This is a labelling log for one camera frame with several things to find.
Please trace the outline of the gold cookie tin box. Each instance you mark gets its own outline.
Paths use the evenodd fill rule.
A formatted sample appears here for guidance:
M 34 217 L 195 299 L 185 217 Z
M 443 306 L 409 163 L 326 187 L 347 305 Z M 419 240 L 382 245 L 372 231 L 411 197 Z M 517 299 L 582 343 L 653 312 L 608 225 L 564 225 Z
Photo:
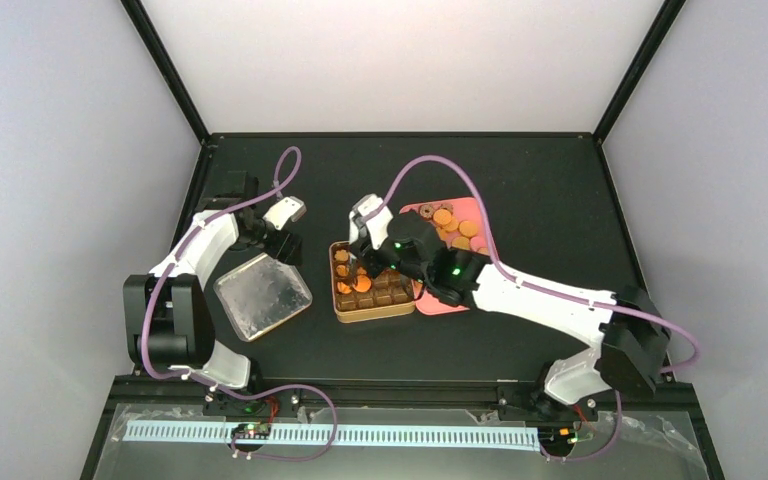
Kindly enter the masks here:
M 350 255 L 349 261 L 338 263 L 334 259 L 336 250 L 345 249 L 349 252 L 347 242 L 335 242 L 329 246 L 329 268 L 331 277 L 332 304 L 339 322 L 344 324 L 365 322 L 403 316 L 416 310 L 413 286 L 407 277 L 394 270 L 384 270 L 374 277 Z M 335 267 L 345 264 L 350 268 L 350 275 L 338 277 Z M 349 295 L 342 295 L 336 290 L 338 282 L 352 286 L 356 275 L 367 275 L 372 280 L 372 288 L 365 293 L 353 289 Z

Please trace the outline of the orange cookie third row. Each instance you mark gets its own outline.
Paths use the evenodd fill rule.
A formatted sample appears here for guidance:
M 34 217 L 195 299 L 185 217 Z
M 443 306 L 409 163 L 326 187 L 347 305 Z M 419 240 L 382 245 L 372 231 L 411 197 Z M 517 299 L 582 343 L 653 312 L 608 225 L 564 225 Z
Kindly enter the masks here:
M 353 292 L 352 286 L 344 282 L 338 282 L 336 284 L 336 290 L 342 295 L 349 295 Z

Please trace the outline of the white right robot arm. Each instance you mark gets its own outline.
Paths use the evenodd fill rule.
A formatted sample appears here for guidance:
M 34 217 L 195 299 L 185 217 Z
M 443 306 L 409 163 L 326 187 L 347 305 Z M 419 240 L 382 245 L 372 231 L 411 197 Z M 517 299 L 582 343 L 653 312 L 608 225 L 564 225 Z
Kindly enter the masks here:
M 369 273 L 395 270 L 445 305 L 522 318 L 584 344 L 581 352 L 550 363 L 530 390 L 531 408 L 542 418 L 556 418 L 606 390 L 632 398 L 656 391 L 670 335 L 653 321 L 654 307 L 640 290 L 622 299 L 518 271 L 504 274 L 485 254 L 447 246 L 414 211 L 366 218 L 354 210 L 349 242 Z

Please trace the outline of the round waffle cookie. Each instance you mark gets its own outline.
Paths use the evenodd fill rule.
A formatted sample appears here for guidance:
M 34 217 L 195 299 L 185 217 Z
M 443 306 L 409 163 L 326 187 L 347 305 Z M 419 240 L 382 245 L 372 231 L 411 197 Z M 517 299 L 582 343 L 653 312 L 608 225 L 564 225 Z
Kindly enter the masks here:
M 372 288 L 372 280 L 367 275 L 358 274 L 353 280 L 352 288 L 358 293 L 368 292 Z

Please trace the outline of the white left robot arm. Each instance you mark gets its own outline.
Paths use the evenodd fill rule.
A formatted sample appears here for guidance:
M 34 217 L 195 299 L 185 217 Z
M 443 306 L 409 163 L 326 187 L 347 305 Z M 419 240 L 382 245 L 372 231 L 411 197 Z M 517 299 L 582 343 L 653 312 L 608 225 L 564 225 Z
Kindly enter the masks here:
M 236 191 L 201 199 L 170 253 L 148 273 L 124 282 L 126 344 L 134 364 L 155 379 L 246 388 L 254 367 L 217 339 L 207 281 L 234 249 L 255 248 L 283 265 L 300 265 L 302 238 L 287 227 L 305 212 L 302 200 L 278 188 L 261 193 L 250 175 Z

